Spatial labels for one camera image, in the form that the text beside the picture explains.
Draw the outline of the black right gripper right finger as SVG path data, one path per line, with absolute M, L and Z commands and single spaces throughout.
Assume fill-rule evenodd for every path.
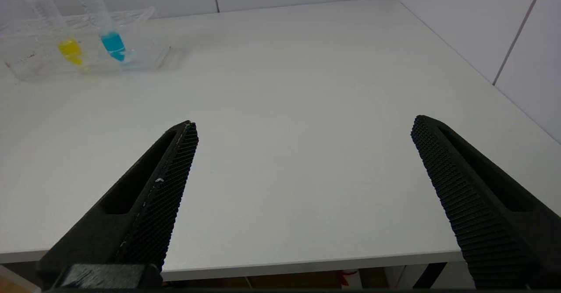
M 411 137 L 475 287 L 559 290 L 559 215 L 443 122 L 419 115 Z

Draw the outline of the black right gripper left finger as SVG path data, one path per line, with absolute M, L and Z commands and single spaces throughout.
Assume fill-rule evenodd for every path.
M 42 289 L 160 289 L 198 142 L 192 121 L 166 130 L 38 261 Z

